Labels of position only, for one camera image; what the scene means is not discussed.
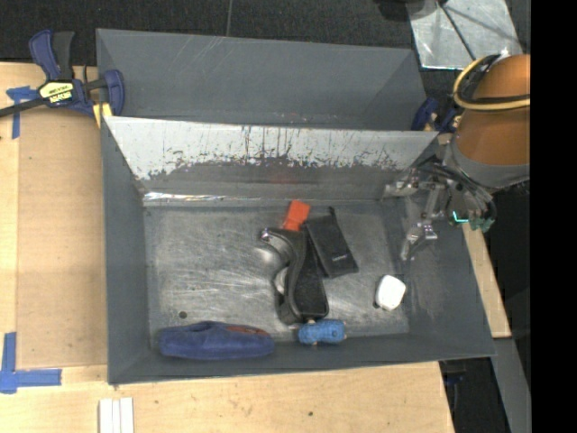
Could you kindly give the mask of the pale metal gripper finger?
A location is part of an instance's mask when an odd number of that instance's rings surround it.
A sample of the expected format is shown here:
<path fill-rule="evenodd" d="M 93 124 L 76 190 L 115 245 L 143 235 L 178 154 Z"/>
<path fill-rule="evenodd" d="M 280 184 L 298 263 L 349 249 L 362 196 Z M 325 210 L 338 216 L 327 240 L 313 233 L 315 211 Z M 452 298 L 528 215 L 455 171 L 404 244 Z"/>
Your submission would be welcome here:
<path fill-rule="evenodd" d="M 426 243 L 438 238 L 431 224 L 414 224 L 405 234 L 399 257 L 402 261 L 410 260 L 417 250 Z"/>
<path fill-rule="evenodd" d="M 385 186 L 383 198 L 406 198 L 414 195 L 419 190 L 419 182 L 397 180 Z"/>

